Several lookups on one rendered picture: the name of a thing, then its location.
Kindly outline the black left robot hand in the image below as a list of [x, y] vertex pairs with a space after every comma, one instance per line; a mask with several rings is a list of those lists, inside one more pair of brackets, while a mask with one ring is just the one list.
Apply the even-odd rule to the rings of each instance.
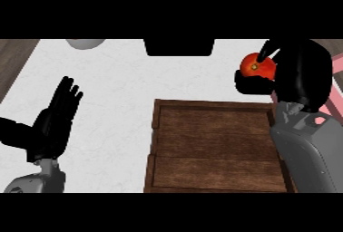
[[31, 126], [0, 117], [0, 142], [27, 151], [28, 162], [57, 160], [64, 154], [82, 97], [74, 79], [65, 76]]

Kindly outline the pale grey bowl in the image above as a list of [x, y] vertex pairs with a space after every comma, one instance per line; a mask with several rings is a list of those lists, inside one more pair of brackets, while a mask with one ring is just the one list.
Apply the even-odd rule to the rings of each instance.
[[104, 43], [104, 39], [68, 39], [68, 44], [79, 50], [94, 49]]

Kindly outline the black box-shaped object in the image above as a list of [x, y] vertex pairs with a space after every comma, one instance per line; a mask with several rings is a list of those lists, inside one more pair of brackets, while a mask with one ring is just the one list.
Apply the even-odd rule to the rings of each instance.
[[213, 39], [145, 39], [148, 56], [210, 56]]

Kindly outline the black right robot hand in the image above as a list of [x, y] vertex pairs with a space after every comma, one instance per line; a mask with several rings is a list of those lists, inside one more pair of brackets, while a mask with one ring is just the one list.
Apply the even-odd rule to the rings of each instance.
[[246, 77], [235, 71], [235, 89], [243, 94], [278, 96], [278, 102], [301, 103], [302, 111], [315, 113], [326, 104], [333, 86], [333, 59], [327, 49], [311, 39], [269, 39], [258, 55], [262, 63], [278, 50], [275, 80], [261, 74]]

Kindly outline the brown wooden tray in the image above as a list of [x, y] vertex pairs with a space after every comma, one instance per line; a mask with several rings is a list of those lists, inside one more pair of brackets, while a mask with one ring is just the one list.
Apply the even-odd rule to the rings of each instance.
[[147, 193], [295, 193], [269, 136], [275, 105], [157, 100]]

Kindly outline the red tomato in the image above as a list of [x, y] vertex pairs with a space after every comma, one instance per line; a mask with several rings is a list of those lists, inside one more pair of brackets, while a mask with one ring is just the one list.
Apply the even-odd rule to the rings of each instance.
[[249, 54], [240, 64], [240, 71], [244, 77], [262, 76], [268, 80], [275, 79], [277, 64], [274, 60], [267, 57], [265, 60], [258, 62], [258, 53]]

